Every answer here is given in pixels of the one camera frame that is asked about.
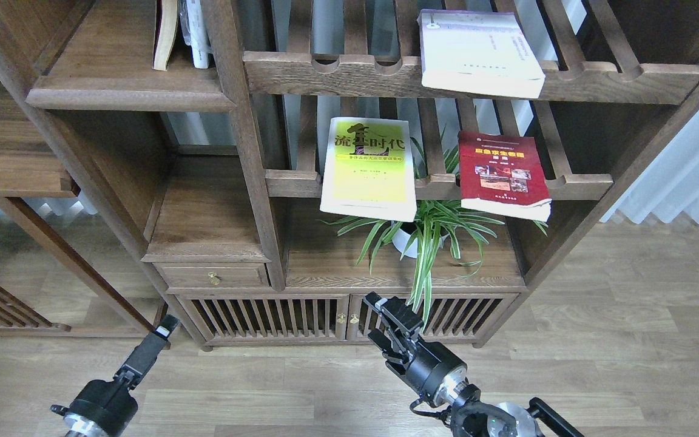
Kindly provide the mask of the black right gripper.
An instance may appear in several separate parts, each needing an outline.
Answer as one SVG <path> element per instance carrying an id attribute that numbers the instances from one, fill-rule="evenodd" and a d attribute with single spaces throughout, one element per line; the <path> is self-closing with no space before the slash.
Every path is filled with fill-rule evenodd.
<path id="1" fill-rule="evenodd" d="M 372 291 L 363 301 L 386 327 L 385 332 L 370 330 L 367 337 L 380 349 L 388 368 L 431 407 L 454 404 L 468 387 L 468 365 L 442 343 L 422 340 L 424 322 L 404 300 Z M 403 346 L 393 341 L 403 341 Z"/>

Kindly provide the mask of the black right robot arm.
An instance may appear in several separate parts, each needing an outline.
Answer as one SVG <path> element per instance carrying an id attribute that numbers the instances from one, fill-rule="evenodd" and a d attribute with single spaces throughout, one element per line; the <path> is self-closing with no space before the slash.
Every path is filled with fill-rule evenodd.
<path id="1" fill-rule="evenodd" d="M 530 399 L 527 408 L 483 403 L 480 389 L 466 377 L 467 364 L 442 343 L 422 338 L 424 322 L 404 300 L 369 293 L 363 301 L 386 328 L 367 337 L 389 370 L 418 395 L 411 412 L 442 421 L 454 436 L 542 436 L 540 422 L 558 436 L 582 435 L 540 398 Z"/>

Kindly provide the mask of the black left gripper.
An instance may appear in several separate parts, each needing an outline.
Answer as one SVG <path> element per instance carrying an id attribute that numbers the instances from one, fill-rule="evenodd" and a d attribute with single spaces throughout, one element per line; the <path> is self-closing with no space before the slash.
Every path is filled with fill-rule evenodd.
<path id="1" fill-rule="evenodd" d="M 133 349 L 112 381 L 90 381 L 69 407 L 53 404 L 51 412 L 63 416 L 69 426 L 66 435 L 120 436 L 138 411 L 138 403 L 129 392 L 155 364 L 178 324 L 175 316 L 164 316 L 159 326 Z"/>

